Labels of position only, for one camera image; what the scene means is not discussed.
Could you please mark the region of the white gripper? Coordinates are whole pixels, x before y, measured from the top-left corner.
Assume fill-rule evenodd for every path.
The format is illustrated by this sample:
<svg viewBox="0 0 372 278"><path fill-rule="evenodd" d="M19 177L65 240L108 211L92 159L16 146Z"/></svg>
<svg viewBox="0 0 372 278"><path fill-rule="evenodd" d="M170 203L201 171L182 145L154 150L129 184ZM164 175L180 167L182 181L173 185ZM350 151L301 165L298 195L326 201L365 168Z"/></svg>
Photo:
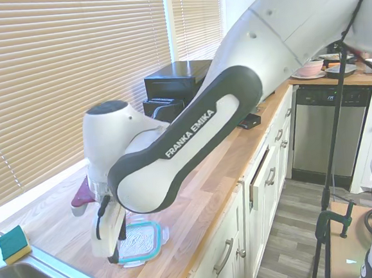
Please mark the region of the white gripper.
<svg viewBox="0 0 372 278"><path fill-rule="evenodd" d="M126 240L124 208L106 209L103 216L95 215L91 227L91 249L94 257L108 257L108 262L118 264L118 240Z"/></svg>

